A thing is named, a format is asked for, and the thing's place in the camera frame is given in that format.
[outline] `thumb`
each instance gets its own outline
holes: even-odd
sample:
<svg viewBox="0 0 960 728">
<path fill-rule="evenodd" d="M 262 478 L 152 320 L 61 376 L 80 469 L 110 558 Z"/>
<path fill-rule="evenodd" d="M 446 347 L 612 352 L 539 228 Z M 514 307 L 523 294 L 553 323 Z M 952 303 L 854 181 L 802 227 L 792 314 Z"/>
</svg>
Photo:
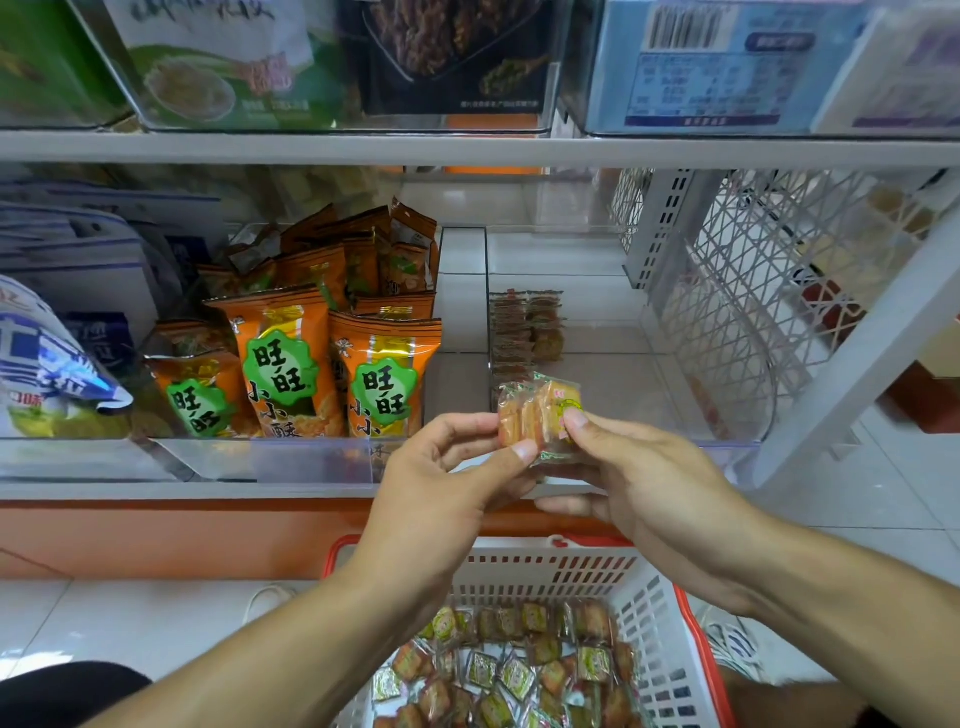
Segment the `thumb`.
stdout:
<svg viewBox="0 0 960 728">
<path fill-rule="evenodd" d="M 482 465 L 461 473 L 467 481 L 470 499 L 486 509 L 487 504 L 505 490 L 511 481 L 522 475 L 539 454 L 537 443 L 523 440 L 498 450 Z"/>
<path fill-rule="evenodd" d="M 629 437 L 617 435 L 591 422 L 588 416 L 576 407 L 564 410 L 564 426 L 573 442 L 587 455 L 611 465 L 624 465 L 631 448 L 636 446 Z"/>
</svg>

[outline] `product box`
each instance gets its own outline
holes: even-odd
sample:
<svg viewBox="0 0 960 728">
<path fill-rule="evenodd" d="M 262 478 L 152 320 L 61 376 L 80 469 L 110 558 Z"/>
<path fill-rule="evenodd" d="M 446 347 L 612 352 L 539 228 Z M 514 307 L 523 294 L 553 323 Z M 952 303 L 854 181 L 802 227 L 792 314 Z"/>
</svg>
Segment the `product box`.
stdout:
<svg viewBox="0 0 960 728">
<path fill-rule="evenodd" d="M 562 8 L 566 0 L 340 0 L 363 111 L 551 115 Z"/>
<path fill-rule="evenodd" d="M 72 3 L 150 129 L 315 131 L 348 122 L 334 0 Z"/>
<path fill-rule="evenodd" d="M 837 77 L 814 132 L 959 135 L 960 4 L 878 12 Z"/>
<path fill-rule="evenodd" d="M 564 103 L 595 134 L 808 133 L 869 12 L 861 2 L 577 0 Z"/>
</svg>

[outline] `fingernail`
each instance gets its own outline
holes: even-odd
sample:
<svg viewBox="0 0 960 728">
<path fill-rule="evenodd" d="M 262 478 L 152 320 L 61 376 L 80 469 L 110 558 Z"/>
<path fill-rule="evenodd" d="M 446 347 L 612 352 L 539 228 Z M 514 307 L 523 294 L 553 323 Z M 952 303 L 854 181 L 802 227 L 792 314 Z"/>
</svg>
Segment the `fingernail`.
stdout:
<svg viewBox="0 0 960 728">
<path fill-rule="evenodd" d="M 537 450 L 537 443 L 533 440 L 521 440 L 510 447 L 516 453 L 516 456 L 523 461 L 524 465 L 530 465 L 540 454 Z"/>
<path fill-rule="evenodd" d="M 564 410 L 564 425 L 567 429 L 580 429 L 588 422 L 587 415 L 576 407 L 568 407 Z"/>
</svg>

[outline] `store shelf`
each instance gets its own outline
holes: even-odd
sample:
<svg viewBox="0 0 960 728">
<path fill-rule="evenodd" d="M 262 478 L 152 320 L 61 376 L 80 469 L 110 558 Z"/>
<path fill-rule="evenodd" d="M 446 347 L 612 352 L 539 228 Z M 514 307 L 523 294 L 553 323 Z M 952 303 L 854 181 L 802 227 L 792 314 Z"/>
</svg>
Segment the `store shelf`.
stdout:
<svg viewBox="0 0 960 728">
<path fill-rule="evenodd" d="M 960 141 L 5 131 L 0 161 L 867 170 L 960 166 Z"/>
</svg>

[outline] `left hand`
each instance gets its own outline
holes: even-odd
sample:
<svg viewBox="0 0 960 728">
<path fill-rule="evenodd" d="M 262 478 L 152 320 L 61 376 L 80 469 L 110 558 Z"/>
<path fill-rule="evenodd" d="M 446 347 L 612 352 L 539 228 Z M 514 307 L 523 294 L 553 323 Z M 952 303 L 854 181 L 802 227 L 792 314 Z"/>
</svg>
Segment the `left hand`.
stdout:
<svg viewBox="0 0 960 728">
<path fill-rule="evenodd" d="M 444 604 L 484 514 L 525 496 L 536 484 L 527 472 L 538 455 L 536 443 L 498 449 L 498 426 L 492 413 L 441 415 L 390 456 L 348 567 L 382 588 L 397 610 L 395 617 L 406 622 L 404 640 Z M 491 452 L 482 465 L 450 472 Z"/>
</svg>

